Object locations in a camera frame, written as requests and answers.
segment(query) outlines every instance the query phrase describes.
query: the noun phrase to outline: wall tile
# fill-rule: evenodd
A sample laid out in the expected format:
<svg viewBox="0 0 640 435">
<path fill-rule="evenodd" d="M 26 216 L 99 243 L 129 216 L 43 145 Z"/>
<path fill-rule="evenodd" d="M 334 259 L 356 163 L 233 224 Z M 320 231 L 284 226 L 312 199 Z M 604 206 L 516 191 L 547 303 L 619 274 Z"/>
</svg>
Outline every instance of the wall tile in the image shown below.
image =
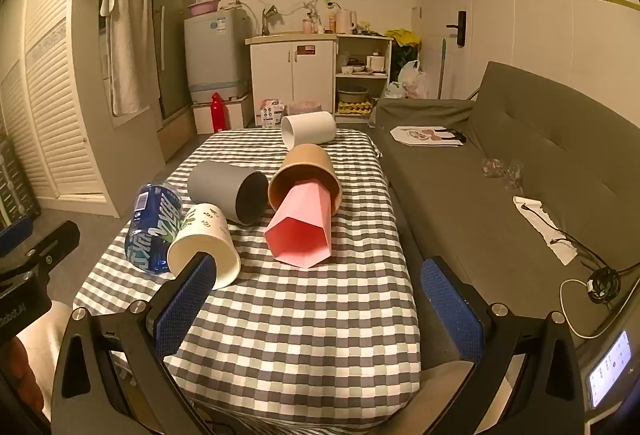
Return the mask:
<svg viewBox="0 0 640 435">
<path fill-rule="evenodd" d="M 601 0 L 573 3 L 569 85 L 640 126 L 640 11 Z"/>
<path fill-rule="evenodd" d="M 469 94 L 480 86 L 487 63 L 512 64 L 514 4 L 514 0 L 474 0 Z"/>
<path fill-rule="evenodd" d="M 513 66 L 567 85 L 574 56 L 572 0 L 515 0 Z"/>
</svg>

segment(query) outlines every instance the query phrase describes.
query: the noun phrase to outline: shelf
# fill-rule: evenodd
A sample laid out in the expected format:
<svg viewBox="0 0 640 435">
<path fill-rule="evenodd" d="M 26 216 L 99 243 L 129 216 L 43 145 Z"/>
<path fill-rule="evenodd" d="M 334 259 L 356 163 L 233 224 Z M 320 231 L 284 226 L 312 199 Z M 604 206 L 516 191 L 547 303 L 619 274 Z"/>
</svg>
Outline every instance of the shelf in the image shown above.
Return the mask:
<svg viewBox="0 0 640 435">
<path fill-rule="evenodd" d="M 371 114 L 367 114 L 365 116 L 361 115 L 361 114 L 338 114 L 338 112 L 335 113 L 335 122 L 338 125 L 344 125 L 344 124 L 349 124 L 349 123 L 368 123 L 369 122 L 369 118 L 371 117 Z"/>
<path fill-rule="evenodd" d="M 370 80 L 386 80 L 389 76 L 387 76 L 385 73 L 383 72 L 376 72 L 374 74 L 336 74 L 335 77 L 337 78 L 356 78 L 359 80 L 366 80 L 366 79 L 370 79 Z"/>
<path fill-rule="evenodd" d="M 367 36 L 366 34 L 336 34 L 338 38 L 369 38 L 370 40 L 387 40 L 392 41 L 393 38 L 386 36 Z"/>
</svg>

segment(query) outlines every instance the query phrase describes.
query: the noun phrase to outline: red bottle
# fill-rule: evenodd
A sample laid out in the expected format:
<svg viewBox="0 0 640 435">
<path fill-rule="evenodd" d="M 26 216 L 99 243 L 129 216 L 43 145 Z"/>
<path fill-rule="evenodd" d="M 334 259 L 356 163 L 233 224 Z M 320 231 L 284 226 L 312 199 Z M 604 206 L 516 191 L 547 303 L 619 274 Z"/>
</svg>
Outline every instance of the red bottle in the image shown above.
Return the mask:
<svg viewBox="0 0 640 435">
<path fill-rule="evenodd" d="M 228 130 L 225 119 L 225 104 L 217 92 L 211 98 L 211 123 L 214 134 L 220 130 Z"/>
</svg>

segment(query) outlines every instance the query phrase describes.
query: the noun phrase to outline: wardrobe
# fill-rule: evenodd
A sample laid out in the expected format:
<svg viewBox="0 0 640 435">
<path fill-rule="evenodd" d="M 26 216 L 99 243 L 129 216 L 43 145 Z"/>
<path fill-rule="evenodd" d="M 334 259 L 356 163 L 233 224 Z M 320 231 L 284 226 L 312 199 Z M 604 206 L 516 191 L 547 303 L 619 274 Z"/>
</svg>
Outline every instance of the wardrobe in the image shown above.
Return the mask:
<svg viewBox="0 0 640 435">
<path fill-rule="evenodd" d="M 111 114 L 98 5 L 2 0 L 0 107 L 41 207 L 118 217 L 164 160 L 150 109 Z"/>
</svg>

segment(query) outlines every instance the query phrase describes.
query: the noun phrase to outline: hand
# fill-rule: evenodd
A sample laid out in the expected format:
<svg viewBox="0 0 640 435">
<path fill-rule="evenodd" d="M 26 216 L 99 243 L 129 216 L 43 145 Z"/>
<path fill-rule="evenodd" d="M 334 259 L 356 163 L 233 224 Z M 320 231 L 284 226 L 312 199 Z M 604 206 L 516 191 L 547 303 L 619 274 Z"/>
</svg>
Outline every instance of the hand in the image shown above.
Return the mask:
<svg viewBox="0 0 640 435">
<path fill-rule="evenodd" d="M 24 345 L 18 338 L 9 341 L 8 369 L 17 380 L 16 391 L 20 399 L 31 406 L 36 412 L 42 412 L 44 397 L 36 382 L 36 376 L 29 366 L 29 356 Z"/>
</svg>

